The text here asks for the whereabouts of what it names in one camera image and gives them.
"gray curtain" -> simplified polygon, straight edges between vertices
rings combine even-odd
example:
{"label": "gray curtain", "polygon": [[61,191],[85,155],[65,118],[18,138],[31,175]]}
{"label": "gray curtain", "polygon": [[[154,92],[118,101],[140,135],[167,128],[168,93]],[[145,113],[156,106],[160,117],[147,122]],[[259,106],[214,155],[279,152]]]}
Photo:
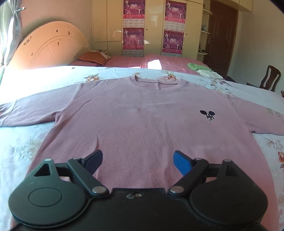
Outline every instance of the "gray curtain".
{"label": "gray curtain", "polygon": [[7,0],[0,6],[0,81],[22,39],[20,11],[25,7],[20,8],[21,4],[22,0]]}

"beige wall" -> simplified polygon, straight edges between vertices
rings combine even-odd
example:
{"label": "beige wall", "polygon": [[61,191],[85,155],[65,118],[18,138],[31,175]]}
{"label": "beige wall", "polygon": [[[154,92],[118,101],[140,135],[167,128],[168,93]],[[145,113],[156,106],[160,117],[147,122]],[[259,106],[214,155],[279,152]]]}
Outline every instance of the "beige wall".
{"label": "beige wall", "polygon": [[22,6],[23,37],[45,23],[65,21],[76,26],[93,48],[92,0],[23,0]]}
{"label": "beige wall", "polygon": [[[236,46],[228,76],[260,85],[268,65],[284,75],[284,14],[269,0],[253,0],[252,13],[239,13]],[[275,92],[284,89],[284,76]]]}

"embroidered mouse logo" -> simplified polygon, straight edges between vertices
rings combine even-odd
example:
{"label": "embroidered mouse logo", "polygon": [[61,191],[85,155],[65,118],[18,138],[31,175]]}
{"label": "embroidered mouse logo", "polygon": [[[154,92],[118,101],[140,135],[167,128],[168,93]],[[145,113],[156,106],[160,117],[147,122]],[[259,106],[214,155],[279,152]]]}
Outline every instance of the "embroidered mouse logo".
{"label": "embroidered mouse logo", "polygon": [[210,121],[212,121],[214,119],[214,115],[215,113],[212,111],[209,111],[208,113],[206,111],[201,110],[200,111],[201,114],[206,115],[207,119],[209,119]]}

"chair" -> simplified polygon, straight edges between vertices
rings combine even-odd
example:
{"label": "chair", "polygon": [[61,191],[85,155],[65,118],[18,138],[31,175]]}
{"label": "chair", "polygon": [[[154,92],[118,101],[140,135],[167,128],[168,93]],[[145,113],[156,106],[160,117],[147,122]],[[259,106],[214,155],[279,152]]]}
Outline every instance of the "chair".
{"label": "chair", "polygon": [[[269,78],[267,80],[269,69],[271,69],[271,72],[270,72],[270,76],[269,76]],[[271,85],[273,84],[274,80],[276,79],[274,84],[273,84],[273,86],[272,86],[272,88],[271,88],[271,91],[274,92],[275,91],[275,87],[276,87],[280,77],[281,77],[281,72],[278,69],[276,69],[275,67],[273,67],[271,65],[268,65],[267,71],[266,71],[266,75],[263,78],[263,80],[261,81],[259,88],[262,88],[262,89],[265,89],[265,90],[269,90]],[[257,86],[255,86],[255,85],[253,85],[251,83],[248,83],[248,82],[247,82],[247,85],[248,86],[257,87]]]}

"green cloth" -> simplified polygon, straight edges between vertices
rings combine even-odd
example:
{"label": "green cloth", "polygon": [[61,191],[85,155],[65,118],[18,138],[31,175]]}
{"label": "green cloth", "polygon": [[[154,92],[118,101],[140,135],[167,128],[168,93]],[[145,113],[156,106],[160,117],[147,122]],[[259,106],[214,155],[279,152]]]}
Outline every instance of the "green cloth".
{"label": "green cloth", "polygon": [[188,63],[187,65],[191,70],[197,71],[199,69],[202,70],[208,70],[211,71],[211,69],[209,67],[203,66],[203,65],[198,65],[198,64],[194,64],[194,63]]}

